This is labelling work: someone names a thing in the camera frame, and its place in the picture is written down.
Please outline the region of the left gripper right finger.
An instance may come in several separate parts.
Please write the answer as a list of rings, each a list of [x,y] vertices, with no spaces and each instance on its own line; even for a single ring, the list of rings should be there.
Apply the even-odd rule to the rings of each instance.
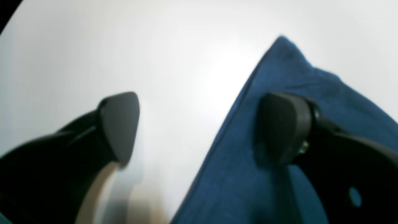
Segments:
[[[397,152],[345,131],[299,95],[267,93],[260,125],[273,163],[300,167],[330,224],[397,223]]]

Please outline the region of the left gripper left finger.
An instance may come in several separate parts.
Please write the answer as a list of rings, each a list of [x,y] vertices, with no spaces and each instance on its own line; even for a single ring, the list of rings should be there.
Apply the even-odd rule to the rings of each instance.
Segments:
[[[129,163],[140,105],[134,92],[104,98],[60,130],[1,156],[1,215],[12,224],[73,224],[110,162]]]

